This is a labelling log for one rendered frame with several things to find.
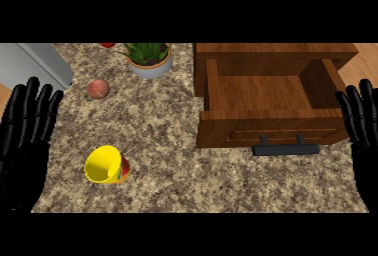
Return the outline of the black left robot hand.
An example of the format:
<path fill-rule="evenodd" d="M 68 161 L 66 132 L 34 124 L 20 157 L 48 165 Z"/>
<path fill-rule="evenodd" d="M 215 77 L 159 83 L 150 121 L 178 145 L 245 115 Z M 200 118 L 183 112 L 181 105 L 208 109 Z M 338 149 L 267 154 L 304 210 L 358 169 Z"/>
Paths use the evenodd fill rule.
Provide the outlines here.
<path fill-rule="evenodd" d="M 0 122 L 0 216 L 29 213 L 41 196 L 62 98 L 37 77 L 11 90 Z"/>

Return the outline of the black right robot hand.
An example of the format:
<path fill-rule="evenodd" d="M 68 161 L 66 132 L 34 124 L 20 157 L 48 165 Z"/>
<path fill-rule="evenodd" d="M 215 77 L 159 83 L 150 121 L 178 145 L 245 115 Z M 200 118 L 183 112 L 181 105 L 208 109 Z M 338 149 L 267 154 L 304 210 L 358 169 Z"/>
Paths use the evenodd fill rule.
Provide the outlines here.
<path fill-rule="evenodd" d="M 351 142 L 354 183 L 370 214 L 378 214 L 378 88 L 367 79 L 335 92 Z"/>

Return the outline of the yellow cup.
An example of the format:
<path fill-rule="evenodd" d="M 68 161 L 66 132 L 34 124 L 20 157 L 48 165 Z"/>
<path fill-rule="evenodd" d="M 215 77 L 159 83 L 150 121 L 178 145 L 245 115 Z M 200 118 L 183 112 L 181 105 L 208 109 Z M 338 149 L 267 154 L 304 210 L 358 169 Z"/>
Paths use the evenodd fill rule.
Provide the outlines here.
<path fill-rule="evenodd" d="M 119 184 L 130 176 L 130 164 L 119 150 L 103 145 L 85 159 L 84 174 L 93 183 Z"/>

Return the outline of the wooden drawer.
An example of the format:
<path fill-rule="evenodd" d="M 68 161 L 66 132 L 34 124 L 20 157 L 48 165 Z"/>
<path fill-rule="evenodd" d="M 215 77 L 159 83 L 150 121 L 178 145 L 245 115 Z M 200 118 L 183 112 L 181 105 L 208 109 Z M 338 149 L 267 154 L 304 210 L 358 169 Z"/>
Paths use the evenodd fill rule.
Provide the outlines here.
<path fill-rule="evenodd" d="M 347 138 L 335 93 L 345 89 L 327 59 L 308 62 L 296 75 L 223 76 L 206 61 L 203 110 L 196 146 L 251 147 L 270 144 L 330 145 Z"/>

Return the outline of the pink round fruit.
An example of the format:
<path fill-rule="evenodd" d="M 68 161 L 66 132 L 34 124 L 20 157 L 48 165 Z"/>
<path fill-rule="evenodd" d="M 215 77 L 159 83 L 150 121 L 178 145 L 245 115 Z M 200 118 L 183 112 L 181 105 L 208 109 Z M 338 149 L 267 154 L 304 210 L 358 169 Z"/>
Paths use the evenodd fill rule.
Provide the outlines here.
<path fill-rule="evenodd" d="M 93 99 L 103 99 L 109 93 L 109 84 L 105 80 L 93 80 L 87 86 L 87 93 Z"/>

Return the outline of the grey appliance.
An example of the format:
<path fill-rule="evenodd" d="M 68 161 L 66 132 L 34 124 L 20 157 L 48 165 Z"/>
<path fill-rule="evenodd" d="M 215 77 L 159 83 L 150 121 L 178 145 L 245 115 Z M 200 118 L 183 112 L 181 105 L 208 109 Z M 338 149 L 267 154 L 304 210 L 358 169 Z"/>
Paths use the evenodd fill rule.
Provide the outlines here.
<path fill-rule="evenodd" d="M 65 90 L 74 72 L 50 43 L 0 43 L 0 83 L 13 89 L 29 77 Z"/>

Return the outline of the wooden cabinet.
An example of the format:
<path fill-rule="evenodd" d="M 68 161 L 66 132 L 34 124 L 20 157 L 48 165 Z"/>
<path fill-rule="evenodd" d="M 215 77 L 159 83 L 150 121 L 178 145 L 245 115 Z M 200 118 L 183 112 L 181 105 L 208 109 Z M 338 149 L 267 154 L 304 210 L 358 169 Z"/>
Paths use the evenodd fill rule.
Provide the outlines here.
<path fill-rule="evenodd" d="M 357 55 L 353 43 L 195 43 L 195 96 L 203 96 L 206 61 L 223 76 L 298 75 L 310 60 L 329 59 L 336 69 Z"/>

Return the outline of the potted green plant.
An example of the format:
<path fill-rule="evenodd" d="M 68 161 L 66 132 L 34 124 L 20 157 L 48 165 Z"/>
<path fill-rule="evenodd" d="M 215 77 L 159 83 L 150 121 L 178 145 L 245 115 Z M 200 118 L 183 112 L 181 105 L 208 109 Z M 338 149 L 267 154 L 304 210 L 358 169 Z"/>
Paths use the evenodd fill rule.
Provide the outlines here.
<path fill-rule="evenodd" d="M 165 75 L 172 66 L 171 43 L 125 43 L 127 57 L 133 73 L 144 79 Z"/>

